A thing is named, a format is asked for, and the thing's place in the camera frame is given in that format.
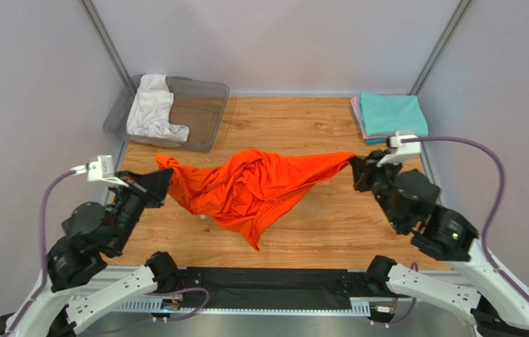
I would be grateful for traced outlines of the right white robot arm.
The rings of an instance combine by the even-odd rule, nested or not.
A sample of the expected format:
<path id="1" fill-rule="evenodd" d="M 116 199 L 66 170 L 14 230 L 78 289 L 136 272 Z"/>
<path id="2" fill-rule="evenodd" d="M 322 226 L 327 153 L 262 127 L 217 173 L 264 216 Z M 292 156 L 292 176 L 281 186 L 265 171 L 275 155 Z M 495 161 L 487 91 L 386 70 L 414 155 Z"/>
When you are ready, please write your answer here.
<path id="1" fill-rule="evenodd" d="M 353 187 L 371 192 L 397 234 L 410 235 L 424 255 L 445 263 L 465 285 L 423 275 L 386 256 L 365 272 L 375 291 L 413 297 L 451 312 L 481 336 L 529 336 L 529 288 L 486 249 L 460 213 L 437 203 L 438 186 L 418 170 L 402 172 L 391 153 L 349 159 Z"/>

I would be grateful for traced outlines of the orange t shirt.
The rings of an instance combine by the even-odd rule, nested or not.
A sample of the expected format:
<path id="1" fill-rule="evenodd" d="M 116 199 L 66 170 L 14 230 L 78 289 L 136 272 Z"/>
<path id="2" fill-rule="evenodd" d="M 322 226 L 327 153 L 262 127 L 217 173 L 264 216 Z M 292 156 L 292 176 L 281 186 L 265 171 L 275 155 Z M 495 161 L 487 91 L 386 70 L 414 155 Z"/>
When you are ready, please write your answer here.
<path id="1" fill-rule="evenodd" d="M 354 157 L 353 152 L 287 157 L 248 149 L 209 168 L 181 164 L 163 154 L 155 161 L 161 169 L 173 169 L 168 193 L 179 206 L 193 215 L 212 217 L 219 227 L 241 234 L 258 251 L 262 234 L 276 220 Z"/>

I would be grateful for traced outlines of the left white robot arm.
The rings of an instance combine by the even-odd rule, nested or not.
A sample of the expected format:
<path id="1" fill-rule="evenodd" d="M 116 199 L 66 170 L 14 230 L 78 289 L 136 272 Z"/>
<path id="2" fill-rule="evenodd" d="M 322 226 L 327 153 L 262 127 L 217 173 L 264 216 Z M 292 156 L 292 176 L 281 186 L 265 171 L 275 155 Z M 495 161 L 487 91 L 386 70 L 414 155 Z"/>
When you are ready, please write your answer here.
<path id="1" fill-rule="evenodd" d="M 144 210 L 163 206 L 173 174 L 172 168 L 116 172 L 112 204 L 80 204 L 63 221 L 63 237 L 42 251 L 44 265 L 29 296 L 16 312 L 0 316 L 0 336 L 78 336 L 138 296 L 174 290 L 178 267 L 168 253 L 156 252 L 128 276 L 73 298 L 107 267 L 104 256 L 123 254 Z"/>

